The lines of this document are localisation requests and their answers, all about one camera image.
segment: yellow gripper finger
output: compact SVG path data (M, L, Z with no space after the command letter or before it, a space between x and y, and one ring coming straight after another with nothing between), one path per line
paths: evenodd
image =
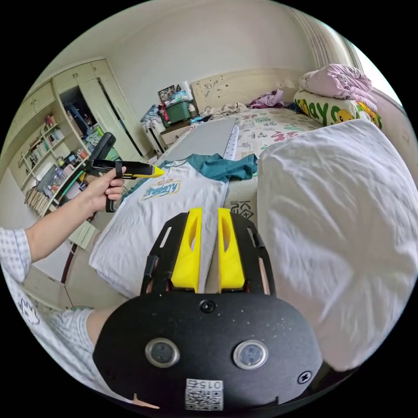
M171 283L176 288L198 293L202 235L202 208L190 209Z
M239 256L231 212L218 209L219 291L244 287L245 277Z

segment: hand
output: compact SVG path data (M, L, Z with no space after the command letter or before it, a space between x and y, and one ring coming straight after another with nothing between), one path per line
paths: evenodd
M82 192L92 212L97 212L106 207L106 197L110 200L119 200L123 191L123 179L115 179L116 169L95 178Z

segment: white pillow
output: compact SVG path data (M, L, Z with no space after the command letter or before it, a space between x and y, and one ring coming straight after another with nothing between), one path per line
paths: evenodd
M354 368L387 337L416 282L411 174L364 119L274 144L258 164L258 229L277 295L310 321L331 367Z

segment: floor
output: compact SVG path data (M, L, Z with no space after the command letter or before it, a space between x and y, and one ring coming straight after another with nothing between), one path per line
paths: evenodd
M78 248L73 257L67 275L65 287L74 306L89 306L93 308L107 308L117 306L126 298L112 289L104 280L100 279L94 269L88 264L94 239L102 232L110 221L112 213L98 212L92 225L97 228L93 238L84 250Z

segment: pink blanket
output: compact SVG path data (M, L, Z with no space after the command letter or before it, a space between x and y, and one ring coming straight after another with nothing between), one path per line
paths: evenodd
M372 89L370 79L349 65L329 64L306 73L300 78L299 86L320 96L360 101L374 112L378 111L376 99L369 94Z
M251 109L280 108L284 106L283 92L281 90L273 90L265 93L258 99L255 99L249 105Z

